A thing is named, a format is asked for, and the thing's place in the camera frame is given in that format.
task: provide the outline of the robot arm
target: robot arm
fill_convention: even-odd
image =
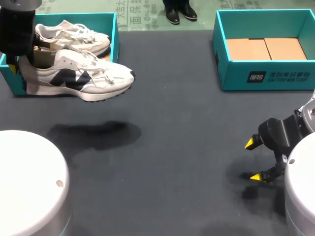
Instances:
[[[42,0],[0,0],[0,52],[13,72],[17,56],[27,55],[32,61],[35,36],[35,10]]]
[[[287,158],[294,147],[306,136],[315,132],[315,92],[306,105],[284,120],[270,118],[259,125],[258,133],[252,135],[245,149],[253,150],[264,144],[274,151],[276,164],[261,171],[251,179],[271,182],[284,174]]]

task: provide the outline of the printed logo on box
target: printed logo on box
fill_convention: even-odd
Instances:
[[[247,83],[262,83],[264,81],[266,71],[251,71]]]

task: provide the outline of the floor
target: floor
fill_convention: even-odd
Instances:
[[[181,16],[181,24],[173,26],[165,19],[162,0],[43,0],[38,13],[117,12],[119,30],[210,30],[217,9],[311,8],[315,0],[190,0],[198,14],[197,22]]]

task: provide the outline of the person's feet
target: person's feet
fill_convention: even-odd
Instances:
[[[179,25],[180,20],[177,11],[172,7],[165,8],[166,18],[173,25]]]
[[[190,21],[197,21],[197,14],[189,5],[189,3],[184,3],[178,7],[178,10],[183,14],[183,16]]]

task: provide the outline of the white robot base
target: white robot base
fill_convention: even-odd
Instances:
[[[0,235],[69,236],[69,172],[47,139],[0,131]]]
[[[293,149],[285,168],[285,210],[292,236],[315,236],[315,133]]]

